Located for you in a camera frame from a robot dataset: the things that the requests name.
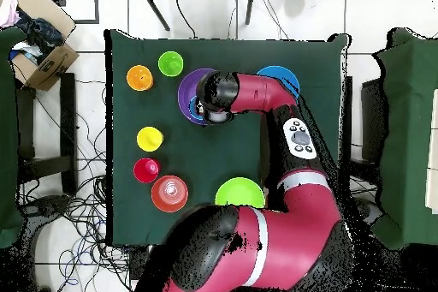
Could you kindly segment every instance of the plastic cup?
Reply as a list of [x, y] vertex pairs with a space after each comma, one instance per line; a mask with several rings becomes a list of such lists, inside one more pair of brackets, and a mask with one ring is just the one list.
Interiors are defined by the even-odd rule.
[[160, 211], [177, 212], [187, 203], [187, 185], [177, 176], [160, 177], [152, 186], [151, 198]]
[[144, 127], [137, 133], [137, 144], [144, 151], [155, 151], [163, 140], [163, 134], [155, 127]]
[[153, 182], [159, 171], [160, 164], [154, 158], [141, 158], [133, 167], [133, 175], [139, 182]]
[[217, 206], [252, 206], [264, 208], [263, 190], [253, 181], [245, 177], [235, 177], [224, 182], [217, 190], [215, 203]]
[[143, 65], [136, 65], [128, 70], [127, 83], [135, 91], [146, 91], [153, 84], [151, 71]]
[[164, 75], [174, 77], [182, 72], [184, 61], [176, 51], [166, 51], [158, 59], [158, 67]]

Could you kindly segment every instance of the robot control buttons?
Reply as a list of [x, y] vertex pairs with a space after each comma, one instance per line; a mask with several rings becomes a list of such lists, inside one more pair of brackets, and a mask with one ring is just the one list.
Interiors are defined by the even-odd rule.
[[297, 131], [292, 135], [292, 141], [297, 145], [309, 145], [311, 138], [306, 132]]
[[317, 157], [309, 129], [303, 121], [298, 118], [288, 119], [283, 124], [283, 132], [292, 155], [306, 160], [312, 160]]

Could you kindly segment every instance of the green cup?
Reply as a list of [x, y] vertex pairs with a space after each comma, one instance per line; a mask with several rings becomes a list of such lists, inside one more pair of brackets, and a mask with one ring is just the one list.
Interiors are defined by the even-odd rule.
[[224, 182], [217, 190], [215, 203], [217, 206], [232, 204], [264, 208], [264, 193], [253, 180], [235, 177]]
[[166, 51], [158, 59], [158, 67], [166, 76], [177, 76], [182, 72], [182, 68], [184, 67], [182, 56], [176, 51]]

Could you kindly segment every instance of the purple plate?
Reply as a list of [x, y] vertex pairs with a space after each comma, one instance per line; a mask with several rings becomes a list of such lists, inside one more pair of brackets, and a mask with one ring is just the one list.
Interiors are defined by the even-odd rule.
[[215, 71], [214, 69], [196, 69], [189, 73], [181, 82], [178, 88], [178, 105], [182, 114], [191, 122], [207, 125], [201, 116], [193, 113], [194, 99], [196, 97], [196, 86], [204, 75]]

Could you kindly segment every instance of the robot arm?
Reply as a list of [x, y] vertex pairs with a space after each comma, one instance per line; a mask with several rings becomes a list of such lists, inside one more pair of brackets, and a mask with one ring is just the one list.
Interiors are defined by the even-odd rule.
[[352, 269], [351, 244], [295, 98], [273, 78], [222, 72], [206, 75], [197, 97], [209, 122], [249, 110], [265, 116], [269, 209], [203, 206], [186, 215], [164, 248], [152, 251], [137, 290], [159, 278], [153, 269], [162, 262], [160, 292], [340, 292]]

